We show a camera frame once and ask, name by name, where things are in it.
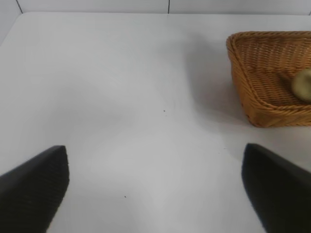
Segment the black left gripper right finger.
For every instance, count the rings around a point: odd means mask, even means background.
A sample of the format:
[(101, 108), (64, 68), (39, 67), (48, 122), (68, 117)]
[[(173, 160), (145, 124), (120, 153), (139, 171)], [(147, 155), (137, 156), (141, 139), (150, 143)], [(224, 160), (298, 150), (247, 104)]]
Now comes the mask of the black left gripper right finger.
[(248, 143), (242, 183), (267, 233), (311, 231), (311, 174), (259, 144)]

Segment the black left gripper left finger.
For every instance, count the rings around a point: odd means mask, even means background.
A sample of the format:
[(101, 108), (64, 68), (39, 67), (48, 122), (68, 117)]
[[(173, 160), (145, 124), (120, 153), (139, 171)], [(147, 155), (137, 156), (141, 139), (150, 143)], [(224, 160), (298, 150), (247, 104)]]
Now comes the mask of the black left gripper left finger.
[(69, 185), (65, 146), (53, 146), (0, 177), (0, 231), (45, 233)]

